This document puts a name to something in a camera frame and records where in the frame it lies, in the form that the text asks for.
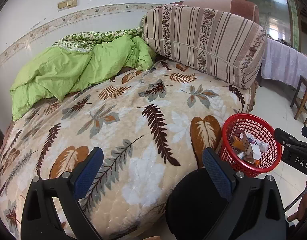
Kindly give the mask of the person's hand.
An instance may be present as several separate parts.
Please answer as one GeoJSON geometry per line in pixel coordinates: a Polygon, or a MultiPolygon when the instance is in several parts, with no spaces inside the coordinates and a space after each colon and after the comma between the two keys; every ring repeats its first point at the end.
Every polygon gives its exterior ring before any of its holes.
{"type": "Polygon", "coordinates": [[[302,218],[305,215],[306,209],[307,209],[307,192],[302,196],[297,212],[290,215],[287,218],[287,221],[292,222],[294,220],[298,220],[298,221],[302,220],[302,218]]]}

